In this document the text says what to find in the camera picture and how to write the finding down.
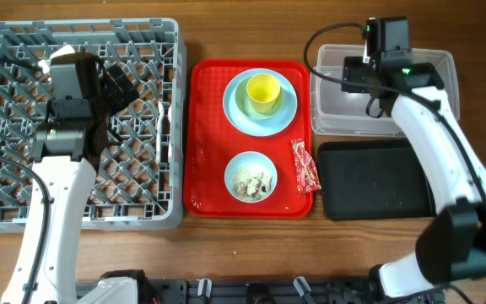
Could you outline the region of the food scraps and rice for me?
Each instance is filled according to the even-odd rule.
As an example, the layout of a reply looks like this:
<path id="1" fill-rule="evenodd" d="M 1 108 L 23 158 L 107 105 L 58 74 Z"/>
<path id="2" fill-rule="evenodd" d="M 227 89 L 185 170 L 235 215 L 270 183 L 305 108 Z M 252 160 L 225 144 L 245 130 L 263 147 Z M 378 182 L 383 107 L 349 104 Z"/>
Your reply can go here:
<path id="1" fill-rule="evenodd" d="M 273 176 L 264 167 L 240 166 L 232 177 L 235 196 L 248 203 L 265 198 L 272 189 Z"/>

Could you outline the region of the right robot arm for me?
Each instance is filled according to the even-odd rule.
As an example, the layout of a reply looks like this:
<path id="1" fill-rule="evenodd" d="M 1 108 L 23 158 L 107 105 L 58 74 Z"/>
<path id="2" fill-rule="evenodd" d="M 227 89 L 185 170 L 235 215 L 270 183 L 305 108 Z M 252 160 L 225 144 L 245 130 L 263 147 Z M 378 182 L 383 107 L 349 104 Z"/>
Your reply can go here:
<path id="1" fill-rule="evenodd" d="M 452 113 L 444 80 L 416 63 L 404 17 L 367 20 L 365 54 L 344 79 L 380 102 L 413 147 L 434 196 L 436 216 L 415 249 L 378 269 L 386 299 L 486 277 L 486 169 Z"/>

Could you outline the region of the red snack wrapper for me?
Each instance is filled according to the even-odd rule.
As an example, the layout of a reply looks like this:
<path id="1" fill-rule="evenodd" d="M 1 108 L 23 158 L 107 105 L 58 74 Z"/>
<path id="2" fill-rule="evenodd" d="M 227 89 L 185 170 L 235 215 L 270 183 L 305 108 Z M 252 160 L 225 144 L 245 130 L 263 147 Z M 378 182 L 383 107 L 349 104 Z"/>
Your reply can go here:
<path id="1" fill-rule="evenodd" d="M 294 154 L 296 188 L 299 194 L 307 194 L 321 189 L 315 161 L 306 150 L 302 138 L 293 139 L 291 146 Z"/>

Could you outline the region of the white plastic spoon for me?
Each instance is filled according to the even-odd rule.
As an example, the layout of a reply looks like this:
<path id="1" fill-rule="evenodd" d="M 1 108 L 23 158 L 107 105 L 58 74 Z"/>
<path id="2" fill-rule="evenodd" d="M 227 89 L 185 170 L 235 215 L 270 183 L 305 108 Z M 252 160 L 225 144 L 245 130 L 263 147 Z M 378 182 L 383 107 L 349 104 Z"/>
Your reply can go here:
<path id="1" fill-rule="evenodd" d="M 158 166 L 161 162 L 161 135 L 162 135 L 162 125 L 165 115 L 164 107 L 161 101 L 157 102 L 157 118 L 156 118 L 156 135 L 155 135 L 155 164 Z"/>

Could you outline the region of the light blue food bowl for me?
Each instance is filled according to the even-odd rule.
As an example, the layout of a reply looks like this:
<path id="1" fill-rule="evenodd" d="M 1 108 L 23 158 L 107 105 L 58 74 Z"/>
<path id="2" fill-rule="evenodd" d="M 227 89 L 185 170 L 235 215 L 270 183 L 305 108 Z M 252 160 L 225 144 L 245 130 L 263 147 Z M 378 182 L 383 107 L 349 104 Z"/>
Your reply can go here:
<path id="1" fill-rule="evenodd" d="M 273 184 L 272 184 L 271 192 L 265 198 L 257 202 L 248 203 L 238 199 L 235 196 L 235 192 L 232 190 L 232 177 L 234 176 L 236 169 L 240 166 L 252 166 L 252 167 L 262 166 L 267 171 L 270 172 L 270 174 L 273 176 Z M 238 201 L 247 204 L 255 204 L 264 201 L 266 198 L 268 198 L 274 192 L 275 187 L 277 185 L 277 181 L 278 181 L 278 172 L 276 166 L 267 156 L 256 151 L 246 151 L 234 156 L 229 161 L 224 171 L 224 183 L 227 190 L 229 191 L 229 194 L 235 199 L 237 199 Z"/>

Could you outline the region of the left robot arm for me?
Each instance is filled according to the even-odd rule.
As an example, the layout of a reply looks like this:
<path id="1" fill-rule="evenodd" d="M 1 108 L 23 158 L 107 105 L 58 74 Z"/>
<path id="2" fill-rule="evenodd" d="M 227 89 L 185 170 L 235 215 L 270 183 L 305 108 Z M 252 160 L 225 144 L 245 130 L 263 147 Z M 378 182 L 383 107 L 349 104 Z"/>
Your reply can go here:
<path id="1" fill-rule="evenodd" d="M 85 204 L 102 152 L 122 138 L 111 117 L 138 98 L 122 70 L 75 52 L 49 65 L 54 96 L 30 140 L 32 196 L 19 257 L 3 303 L 74 303 Z"/>

